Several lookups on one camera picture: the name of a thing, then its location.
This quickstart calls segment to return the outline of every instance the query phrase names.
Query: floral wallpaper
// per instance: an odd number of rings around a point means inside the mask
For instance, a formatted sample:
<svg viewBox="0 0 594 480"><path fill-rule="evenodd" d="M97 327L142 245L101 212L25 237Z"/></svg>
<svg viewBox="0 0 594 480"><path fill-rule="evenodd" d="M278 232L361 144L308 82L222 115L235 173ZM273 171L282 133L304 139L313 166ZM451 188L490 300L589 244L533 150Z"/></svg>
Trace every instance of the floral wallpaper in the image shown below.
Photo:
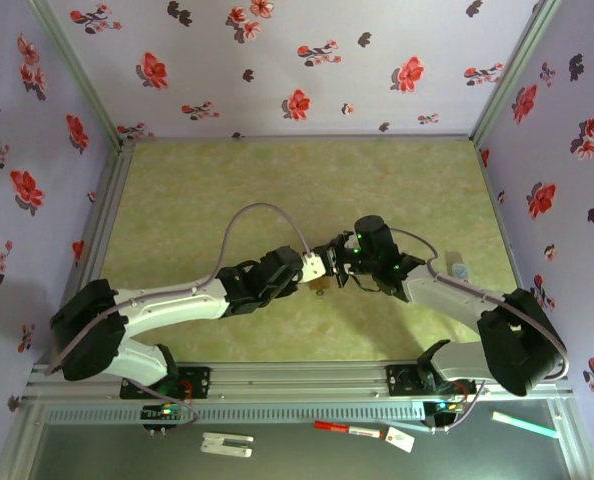
<svg viewBox="0 0 594 480"><path fill-rule="evenodd" d="M168 138L470 134L536 4L33 1L118 133Z"/></svg>
<svg viewBox="0 0 594 480"><path fill-rule="evenodd" d="M594 451L594 0L563 2L481 147L522 282L568 347Z"/></svg>
<svg viewBox="0 0 594 480"><path fill-rule="evenodd" d="M110 152L32 14L0 0L0 452L85 253L81 236Z"/></svg>

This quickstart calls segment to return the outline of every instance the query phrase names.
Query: white card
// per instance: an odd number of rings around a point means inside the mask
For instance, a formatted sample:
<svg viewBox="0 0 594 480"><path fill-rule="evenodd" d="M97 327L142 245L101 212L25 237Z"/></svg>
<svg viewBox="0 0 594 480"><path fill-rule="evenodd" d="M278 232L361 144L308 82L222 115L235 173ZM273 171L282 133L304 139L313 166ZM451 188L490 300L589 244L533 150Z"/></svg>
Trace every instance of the white card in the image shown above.
<svg viewBox="0 0 594 480"><path fill-rule="evenodd" d="M386 433L386 441L395 445L397 448L401 448L403 451L410 453L413 449L413 443L415 443L415 437L390 427L388 433Z"/></svg>

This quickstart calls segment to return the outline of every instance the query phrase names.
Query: small object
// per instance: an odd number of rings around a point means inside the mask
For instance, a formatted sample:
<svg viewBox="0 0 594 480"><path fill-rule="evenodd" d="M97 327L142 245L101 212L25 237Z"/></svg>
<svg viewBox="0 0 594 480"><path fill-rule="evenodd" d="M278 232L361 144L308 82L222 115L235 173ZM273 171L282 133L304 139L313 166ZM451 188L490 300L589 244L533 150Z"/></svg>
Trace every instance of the small object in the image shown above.
<svg viewBox="0 0 594 480"><path fill-rule="evenodd" d="M470 280L470 269L465 263L453 263L451 275L458 280L468 282Z"/></svg>
<svg viewBox="0 0 594 480"><path fill-rule="evenodd" d="M388 433L386 433L386 441L404 452L410 453L413 449L413 443L415 443L415 437L394 427L390 427Z"/></svg>
<svg viewBox="0 0 594 480"><path fill-rule="evenodd" d="M253 454L253 449L249 445L253 440L254 437L247 435L205 432L201 451L216 455L249 458Z"/></svg>
<svg viewBox="0 0 594 480"><path fill-rule="evenodd" d="M384 432L374 428L352 427L340 423L328 423L317 420L315 428L318 430L328 430L330 432L348 433L350 435L360 435L362 437L383 438Z"/></svg>
<svg viewBox="0 0 594 480"><path fill-rule="evenodd" d="M528 430L529 432L538 433L540 435L544 435L550 438L558 438L559 434L557 430L553 430L552 428L543 427L541 425L537 425L535 423L530 423L525 420L520 420L518 418L511 417L510 415L506 415L504 413L493 412L493 420L501 423L507 423L508 425L512 425L513 427L523 428L524 430Z"/></svg>

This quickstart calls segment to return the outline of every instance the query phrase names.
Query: gray floor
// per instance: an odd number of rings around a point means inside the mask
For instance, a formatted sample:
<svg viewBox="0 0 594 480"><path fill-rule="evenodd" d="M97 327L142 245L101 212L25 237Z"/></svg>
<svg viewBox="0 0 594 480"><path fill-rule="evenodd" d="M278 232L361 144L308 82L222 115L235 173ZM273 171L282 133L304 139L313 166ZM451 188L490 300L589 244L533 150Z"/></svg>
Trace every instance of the gray floor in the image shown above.
<svg viewBox="0 0 594 480"><path fill-rule="evenodd" d="M448 435L413 433L410 454L312 425L189 427L150 438L141 427L48 427L34 480L567 478L556 440L490 420L498 410L552 426L543 402L482 402ZM255 437L249 459L199 451L204 431Z"/></svg>

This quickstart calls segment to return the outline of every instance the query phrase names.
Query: tabletop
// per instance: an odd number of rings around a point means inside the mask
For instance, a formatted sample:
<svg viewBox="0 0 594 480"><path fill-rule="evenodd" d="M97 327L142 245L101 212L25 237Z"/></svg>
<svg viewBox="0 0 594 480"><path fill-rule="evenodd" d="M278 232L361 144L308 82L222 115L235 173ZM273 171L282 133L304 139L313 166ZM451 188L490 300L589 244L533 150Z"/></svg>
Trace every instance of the tabletop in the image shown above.
<svg viewBox="0 0 594 480"><path fill-rule="evenodd" d="M102 278L113 288L153 288L207 275L228 222L253 202L285 209L310 246L380 215L433 243L437 266L462 259L472 283L516 287L472 143L379 139L138 144ZM400 251L430 255L414 240L395 240ZM302 250L283 218L253 210L233 228L224 264L283 245ZM427 307L349 282L330 284L323 296L304 285L250 315L184 322L136 339L168 346L177 361L232 362L410 360L444 338L477 335Z"/></svg>

